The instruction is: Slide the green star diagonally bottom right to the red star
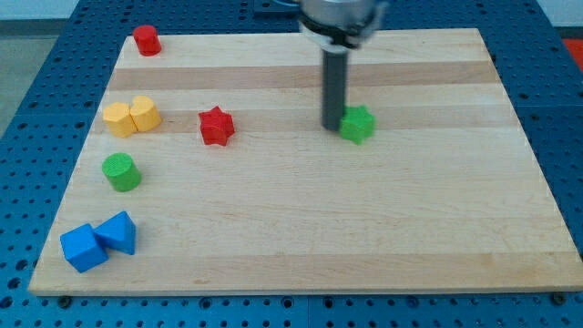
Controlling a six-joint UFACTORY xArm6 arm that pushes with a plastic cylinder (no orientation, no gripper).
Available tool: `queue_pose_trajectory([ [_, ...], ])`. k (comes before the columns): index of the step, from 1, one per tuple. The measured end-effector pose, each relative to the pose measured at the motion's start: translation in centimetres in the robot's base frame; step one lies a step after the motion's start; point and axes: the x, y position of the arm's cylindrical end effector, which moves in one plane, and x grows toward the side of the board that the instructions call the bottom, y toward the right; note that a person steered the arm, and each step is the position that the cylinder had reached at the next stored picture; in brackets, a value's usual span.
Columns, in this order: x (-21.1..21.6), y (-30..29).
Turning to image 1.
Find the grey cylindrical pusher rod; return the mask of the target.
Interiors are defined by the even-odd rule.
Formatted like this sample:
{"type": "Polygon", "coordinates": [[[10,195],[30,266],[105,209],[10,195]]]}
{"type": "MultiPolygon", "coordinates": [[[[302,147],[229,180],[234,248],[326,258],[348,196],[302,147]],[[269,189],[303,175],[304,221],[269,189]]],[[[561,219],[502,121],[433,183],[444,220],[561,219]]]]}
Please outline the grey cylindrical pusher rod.
{"type": "Polygon", "coordinates": [[[344,116],[348,79],[348,54],[322,51],[322,126],[330,131],[340,129],[344,116]]]}

